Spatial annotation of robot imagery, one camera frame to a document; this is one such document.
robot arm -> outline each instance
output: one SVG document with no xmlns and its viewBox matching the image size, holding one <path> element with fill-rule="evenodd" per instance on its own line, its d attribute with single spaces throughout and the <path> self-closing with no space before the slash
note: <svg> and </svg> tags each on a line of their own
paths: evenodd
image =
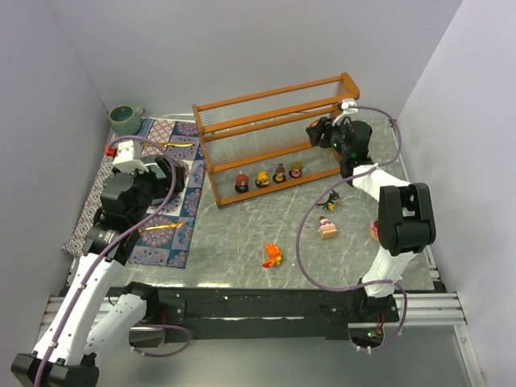
<svg viewBox="0 0 516 387">
<path fill-rule="evenodd" d="M 342 114 L 335 119 L 321 117 L 315 125 L 306 128 L 312 145 L 332 148 L 339 154 L 342 178 L 375 168 L 368 148 L 372 128 L 363 121 L 351 121 L 349 115 L 357 112 L 355 106 L 353 101 L 344 100 L 339 104 Z M 381 169 L 348 184 L 378 201 L 380 248 L 362 282 L 398 281 L 416 254 L 435 240 L 428 186 L 410 184 Z M 368 297 L 383 298 L 394 293 L 394 287 L 392 284 L 369 285 L 365 292 Z"/>
<path fill-rule="evenodd" d="M 353 169 L 353 174 L 365 173 L 371 167 L 359 165 Z M 381 169 L 364 177 L 357 177 L 352 184 L 379 202 L 380 248 L 362 282 L 396 282 L 416 254 L 435 240 L 434 215 L 428 186 L 412 185 Z M 394 293 L 394 286 L 370 285 L 365 288 L 365 292 L 369 297 L 386 297 Z"/>
<path fill-rule="evenodd" d="M 163 202 L 172 184 L 171 168 L 175 168 L 174 192 L 185 186 L 185 169 L 179 164 L 164 162 L 161 156 L 141 157 L 141 146 L 135 141 L 120 144 L 118 151 L 107 149 L 114 156 L 117 172 L 105 181 L 101 204 L 82 248 L 77 273 L 70 291 L 41 340 L 32 353 L 18 354 L 11 371 L 20 383 L 33 386 L 41 363 L 45 363 L 40 385 L 86 387 L 95 386 L 98 367 L 116 343 L 138 322 L 161 322 L 157 289 L 132 283 L 127 286 L 116 306 L 92 330 L 94 319 L 108 289 L 120 274 L 139 238 L 135 225 L 140 223 L 150 205 Z M 98 262 L 101 252 L 125 231 L 125 238 L 112 247 Z M 87 284 L 85 275 L 94 268 Z M 72 300 L 75 306 L 67 312 Z M 64 330 L 53 342 L 58 327 Z M 52 348 L 46 359 L 48 349 Z"/>
</svg>

red clip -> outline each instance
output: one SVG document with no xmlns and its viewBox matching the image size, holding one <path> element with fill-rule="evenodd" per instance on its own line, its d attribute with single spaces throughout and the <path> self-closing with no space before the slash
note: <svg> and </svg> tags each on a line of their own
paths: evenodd
<svg viewBox="0 0 516 387">
<path fill-rule="evenodd" d="M 106 145 L 106 156 L 115 157 L 116 156 L 116 148 L 110 148 L 109 145 Z"/>
</svg>

orange toy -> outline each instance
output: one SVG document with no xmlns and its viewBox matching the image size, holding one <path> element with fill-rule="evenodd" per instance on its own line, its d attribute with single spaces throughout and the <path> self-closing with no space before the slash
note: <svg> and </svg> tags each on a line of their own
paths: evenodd
<svg viewBox="0 0 516 387">
<path fill-rule="evenodd" d="M 264 264 L 262 264 L 264 268 L 270 268 L 275 264 L 281 263 L 281 249 L 278 246 L 276 246 L 273 243 L 266 244 L 265 251 L 267 252 L 268 260 L 266 260 Z"/>
</svg>

small doll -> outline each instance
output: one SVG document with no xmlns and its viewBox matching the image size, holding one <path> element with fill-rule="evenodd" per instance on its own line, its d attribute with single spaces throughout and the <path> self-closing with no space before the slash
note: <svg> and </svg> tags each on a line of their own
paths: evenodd
<svg viewBox="0 0 516 387">
<path fill-rule="evenodd" d="M 278 164 L 276 168 L 276 173 L 273 174 L 273 180 L 277 184 L 287 180 L 287 178 L 285 177 L 285 168 L 283 168 L 283 164 Z"/>
<path fill-rule="evenodd" d="M 258 177 L 255 180 L 255 184 L 258 188 L 265 188 L 269 184 L 268 173 L 261 171 L 258 173 Z"/>
<path fill-rule="evenodd" d="M 303 174 L 302 170 L 303 170 L 303 163 L 301 161 L 296 161 L 295 163 L 290 165 L 289 175 L 293 179 L 297 179 L 297 178 L 301 177 L 301 175 Z"/>
<path fill-rule="evenodd" d="M 324 203 L 317 203 L 317 205 L 322 206 L 323 209 L 327 208 L 328 210 L 333 211 L 339 203 L 340 195 L 338 192 L 332 189 L 330 195 L 328 196 L 328 199 Z"/>
<path fill-rule="evenodd" d="M 241 173 L 235 179 L 235 191 L 244 194 L 249 191 L 249 177 Z"/>
</svg>

white wall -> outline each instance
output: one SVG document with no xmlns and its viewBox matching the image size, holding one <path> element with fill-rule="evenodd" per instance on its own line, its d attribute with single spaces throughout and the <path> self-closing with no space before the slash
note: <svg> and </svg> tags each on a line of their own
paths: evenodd
<svg viewBox="0 0 516 387">
<path fill-rule="evenodd" d="M 398 115 L 460 0 L 48 0 L 102 100 L 155 114 L 349 72 Z"/>
<path fill-rule="evenodd" d="M 440 272 L 503 387 L 516 383 L 515 12 L 464 0 L 399 119 L 409 174 L 431 188 Z"/>
<path fill-rule="evenodd" d="M 0 11 L 0 385 L 30 352 L 106 141 L 106 110 L 48 5 Z"/>
</svg>

